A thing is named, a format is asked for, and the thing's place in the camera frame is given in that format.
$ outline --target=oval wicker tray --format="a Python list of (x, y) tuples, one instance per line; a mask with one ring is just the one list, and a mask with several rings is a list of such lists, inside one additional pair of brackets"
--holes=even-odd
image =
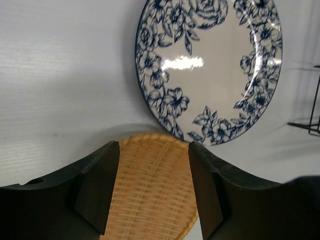
[(120, 161), (100, 240), (182, 240), (198, 218), (188, 145), (160, 133), (119, 141)]

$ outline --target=blue and white plate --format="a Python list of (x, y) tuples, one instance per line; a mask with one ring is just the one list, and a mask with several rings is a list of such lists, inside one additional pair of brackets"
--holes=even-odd
[(268, 107), (280, 75), (273, 0), (148, 0), (135, 43), (139, 85), (170, 133), (229, 142)]

